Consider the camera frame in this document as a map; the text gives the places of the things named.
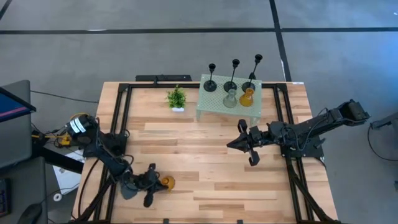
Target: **yellow cable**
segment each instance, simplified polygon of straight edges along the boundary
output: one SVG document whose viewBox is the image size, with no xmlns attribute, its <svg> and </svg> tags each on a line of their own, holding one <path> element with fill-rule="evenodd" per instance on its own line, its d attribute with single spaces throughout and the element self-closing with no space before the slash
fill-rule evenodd
<svg viewBox="0 0 398 224">
<path fill-rule="evenodd" d="M 38 135 L 32 135 L 33 138 L 39 138 L 40 136 Z M 65 137 L 69 137 L 69 135 L 63 135 L 63 136 L 44 136 L 45 138 L 65 138 Z"/>
</svg>

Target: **white pot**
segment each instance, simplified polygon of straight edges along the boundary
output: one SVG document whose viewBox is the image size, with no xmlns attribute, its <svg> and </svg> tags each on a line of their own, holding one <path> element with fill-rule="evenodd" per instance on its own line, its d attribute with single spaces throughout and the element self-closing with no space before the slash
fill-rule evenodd
<svg viewBox="0 0 398 224">
<path fill-rule="evenodd" d="M 184 112 L 184 108 L 172 108 L 173 112 Z"/>
</svg>

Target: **green potted plant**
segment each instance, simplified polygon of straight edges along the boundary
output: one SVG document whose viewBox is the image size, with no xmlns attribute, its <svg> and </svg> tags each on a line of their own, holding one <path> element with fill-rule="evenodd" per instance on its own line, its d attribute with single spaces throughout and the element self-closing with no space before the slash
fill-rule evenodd
<svg viewBox="0 0 398 224">
<path fill-rule="evenodd" d="M 169 100 L 169 107 L 174 112 L 183 112 L 185 107 L 185 92 L 175 86 L 174 91 L 167 92 L 167 99 Z"/>
</svg>

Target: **black candle holder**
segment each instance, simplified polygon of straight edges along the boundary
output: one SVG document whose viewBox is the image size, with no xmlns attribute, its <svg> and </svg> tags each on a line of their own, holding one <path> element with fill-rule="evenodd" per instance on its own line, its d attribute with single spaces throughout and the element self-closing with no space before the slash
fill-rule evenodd
<svg viewBox="0 0 398 224">
<path fill-rule="evenodd" d="M 214 82 L 211 78 L 213 77 L 213 72 L 214 69 L 216 68 L 216 65 L 211 63 L 209 64 L 209 71 L 210 71 L 210 80 L 207 80 L 204 84 L 203 84 L 203 88 L 206 91 L 212 92 L 215 91 L 217 89 L 217 83 Z"/>
<path fill-rule="evenodd" d="M 256 90 L 255 84 L 253 84 L 251 81 L 256 79 L 254 72 L 256 71 L 257 65 L 260 63 L 260 61 L 262 59 L 262 55 L 257 54 L 256 56 L 254 56 L 254 58 L 255 58 L 254 62 L 256 63 L 256 65 L 254 66 L 253 72 L 251 72 L 249 75 L 250 82 L 245 82 L 242 85 L 243 92 L 246 92 L 247 88 L 252 88 L 253 90 Z"/>
<path fill-rule="evenodd" d="M 235 69 L 236 69 L 236 67 L 238 67 L 239 63 L 241 63 L 241 62 L 238 59 L 232 60 L 232 67 L 234 68 L 234 70 L 232 71 L 231 81 L 224 83 L 225 92 L 228 92 L 230 89 L 234 89 L 234 90 L 237 89 L 237 86 L 236 86 L 235 82 L 233 82 L 233 80 L 234 80 L 234 75 L 235 75 Z"/>
</svg>

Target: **orange glass bottle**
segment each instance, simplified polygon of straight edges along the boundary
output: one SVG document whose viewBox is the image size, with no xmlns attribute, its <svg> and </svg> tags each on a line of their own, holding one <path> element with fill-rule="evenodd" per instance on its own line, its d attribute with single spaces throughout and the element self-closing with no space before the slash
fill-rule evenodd
<svg viewBox="0 0 398 224">
<path fill-rule="evenodd" d="M 253 104 L 253 93 L 254 90 L 252 88 L 247 88 L 239 99 L 240 104 L 242 106 L 251 106 Z"/>
</svg>

